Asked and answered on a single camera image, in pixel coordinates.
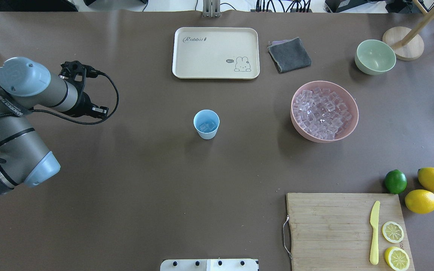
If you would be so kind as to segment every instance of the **bowl of ice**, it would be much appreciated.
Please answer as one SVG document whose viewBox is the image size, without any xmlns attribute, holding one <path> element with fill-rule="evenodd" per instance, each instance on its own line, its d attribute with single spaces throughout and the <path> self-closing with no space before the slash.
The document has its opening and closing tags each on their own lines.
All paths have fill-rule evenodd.
<svg viewBox="0 0 434 271">
<path fill-rule="evenodd" d="M 344 139 L 355 130 L 358 119 L 355 99 L 332 82 L 306 83 L 292 97 L 292 124 L 310 141 L 329 143 Z"/>
</svg>

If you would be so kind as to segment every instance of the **green bowl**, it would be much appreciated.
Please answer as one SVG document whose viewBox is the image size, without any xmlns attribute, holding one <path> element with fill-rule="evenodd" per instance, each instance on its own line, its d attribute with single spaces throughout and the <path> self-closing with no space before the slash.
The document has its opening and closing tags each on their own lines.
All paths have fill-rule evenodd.
<svg viewBox="0 0 434 271">
<path fill-rule="evenodd" d="M 355 63 L 362 72 L 378 75 L 394 67 L 396 55 L 386 43 L 378 40 L 366 40 L 358 45 Z"/>
</svg>

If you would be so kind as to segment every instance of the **bowl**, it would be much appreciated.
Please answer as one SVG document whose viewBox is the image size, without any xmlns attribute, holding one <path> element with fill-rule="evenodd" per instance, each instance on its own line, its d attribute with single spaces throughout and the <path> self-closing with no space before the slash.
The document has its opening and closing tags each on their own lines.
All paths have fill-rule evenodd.
<svg viewBox="0 0 434 271">
<path fill-rule="evenodd" d="M 343 122 L 345 122 L 345 124 L 347 122 L 347 125 L 345 128 L 342 128 L 342 131 L 340 130 L 336 134 L 336 137 L 334 137 L 334 139 L 321 139 L 319 137 L 316 137 L 316 136 L 312 135 L 311 133 L 307 132 L 305 130 L 305 128 L 301 127 L 298 123 L 298 122 L 300 122 L 300 120 L 298 120 L 298 117 L 296 117 L 296 114 L 299 113 L 300 110 L 294 109 L 294 107 L 296 106 L 294 101 L 296 101 L 296 98 L 298 96 L 303 94 L 304 90 L 315 90 L 316 88 L 320 88 L 322 90 L 329 89 L 330 93 L 335 92 L 339 96 L 339 98 L 342 99 L 342 103 L 344 103 L 346 105 L 347 111 L 351 115 L 350 119 L 343 120 Z M 298 88 L 298 90 L 296 91 L 294 96 L 292 96 L 292 100 L 291 100 L 291 121 L 292 121 L 292 124 L 294 125 L 294 128 L 299 132 L 299 134 L 301 134 L 304 138 L 306 138 L 310 141 L 317 142 L 317 143 L 330 143 L 330 142 L 344 139 L 345 137 L 349 136 L 355 130 L 356 126 L 358 125 L 358 119 L 359 119 L 359 111 L 358 111 L 358 106 L 355 102 L 355 99 L 344 88 L 342 88 L 341 86 L 334 84 L 332 82 L 313 81 L 313 82 L 306 83 L 303 86 L 301 86 L 300 88 Z"/>
<path fill-rule="evenodd" d="M 387 72 L 396 64 L 396 55 L 386 43 L 378 40 L 366 40 L 358 45 L 355 63 L 362 72 L 378 75 Z"/>
</svg>

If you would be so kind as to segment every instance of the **blue cup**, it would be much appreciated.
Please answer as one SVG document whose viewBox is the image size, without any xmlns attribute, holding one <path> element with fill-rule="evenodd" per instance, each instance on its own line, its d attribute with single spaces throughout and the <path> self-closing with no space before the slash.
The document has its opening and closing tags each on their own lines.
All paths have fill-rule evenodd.
<svg viewBox="0 0 434 271">
<path fill-rule="evenodd" d="M 208 109 L 201 110 L 193 118 L 193 126 L 203 139 L 215 137 L 219 124 L 219 116 L 214 111 Z"/>
</svg>

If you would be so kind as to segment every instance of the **pink bowl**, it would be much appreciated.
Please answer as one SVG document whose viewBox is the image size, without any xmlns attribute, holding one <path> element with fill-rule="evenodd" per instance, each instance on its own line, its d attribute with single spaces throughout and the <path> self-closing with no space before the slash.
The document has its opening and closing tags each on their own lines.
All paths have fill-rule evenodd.
<svg viewBox="0 0 434 271">
<path fill-rule="evenodd" d="M 338 135 L 338 137 L 336 137 L 335 139 L 327 140 L 327 139 L 319 139 L 317 137 L 314 137 L 313 135 L 307 133 L 304 129 L 302 129 L 299 126 L 296 118 L 294 117 L 294 114 L 292 111 L 292 104 L 293 104 L 294 100 L 296 99 L 296 97 L 301 92 L 303 92 L 303 90 L 306 90 L 306 89 L 312 90 L 316 87 L 319 87 L 321 89 L 329 88 L 331 90 L 331 92 L 335 91 L 336 94 L 338 94 L 341 97 L 341 99 L 343 99 L 343 102 L 348 107 L 348 112 L 351 113 L 351 115 L 353 116 L 353 118 L 351 118 L 351 120 L 349 120 L 350 123 L 349 123 L 348 127 L 343 132 L 341 132 Z M 348 135 L 350 135 L 355 130 L 356 126 L 358 125 L 358 119 L 359 119 L 359 111 L 358 111 L 358 106 L 355 102 L 355 99 L 344 88 L 342 88 L 341 86 L 336 85 L 332 82 L 312 81 L 312 82 L 306 83 L 303 86 L 301 86 L 300 88 L 298 88 L 298 90 L 296 91 L 294 96 L 292 96 L 292 100 L 291 100 L 291 121 L 292 121 L 292 124 L 294 125 L 294 128 L 299 132 L 299 134 L 301 134 L 306 139 L 309 139 L 310 141 L 317 142 L 317 143 L 329 143 L 329 142 L 341 140 L 341 139 L 347 137 Z"/>
</svg>

